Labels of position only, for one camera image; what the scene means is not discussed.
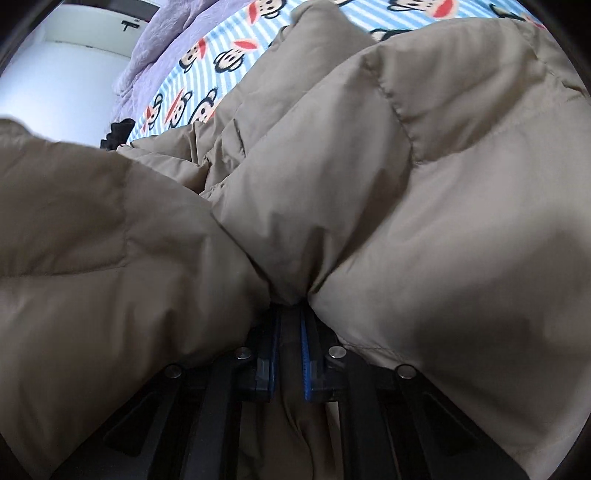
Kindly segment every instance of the blue and white stripes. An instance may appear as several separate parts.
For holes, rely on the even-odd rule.
[[[424,0],[414,0],[413,4],[420,4],[421,1]],[[303,0],[255,0],[253,4],[211,30],[203,38],[204,43],[199,45],[200,48],[195,45],[196,55],[191,57],[193,64],[190,68],[177,64],[170,72],[158,90],[163,97],[160,108],[156,108],[154,102],[146,106],[147,109],[137,120],[129,140],[160,135],[171,126],[187,125],[193,114],[197,113],[198,106],[203,112],[204,102],[209,102],[206,105],[208,114],[201,115],[200,118],[209,118],[215,105],[240,82],[271,44],[280,28],[291,22],[291,11],[302,2]],[[454,15],[457,18],[496,17],[490,7],[493,3],[508,13],[537,21],[515,0],[436,2],[448,2],[448,5],[453,3],[454,8],[457,8]],[[402,7],[388,9],[390,4]],[[345,0],[340,8],[354,24],[367,31],[414,30],[437,21],[429,10],[406,9],[406,4],[408,0]],[[214,88],[217,88],[215,101],[209,101],[207,94]],[[193,93],[188,101],[183,102],[181,99],[175,102],[175,99],[182,98],[187,92]]]

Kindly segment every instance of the beige puffer jacket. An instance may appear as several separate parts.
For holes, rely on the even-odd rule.
[[[127,158],[0,135],[0,433],[34,478],[269,293],[416,365],[533,480],[591,411],[591,106],[533,25],[374,44],[309,2],[206,125]],[[299,479],[336,475],[319,448]]]

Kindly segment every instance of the purple blanket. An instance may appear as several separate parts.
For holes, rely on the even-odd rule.
[[[168,0],[150,21],[113,84],[113,121],[137,120],[180,57],[252,0]]]

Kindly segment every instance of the black clamp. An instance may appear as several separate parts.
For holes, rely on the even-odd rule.
[[[411,365],[367,364],[309,307],[301,332],[306,399],[339,404],[345,480],[528,480]]]
[[[245,346],[211,365],[169,365],[112,415],[52,480],[234,480],[243,401],[268,402],[280,325],[270,313]]]

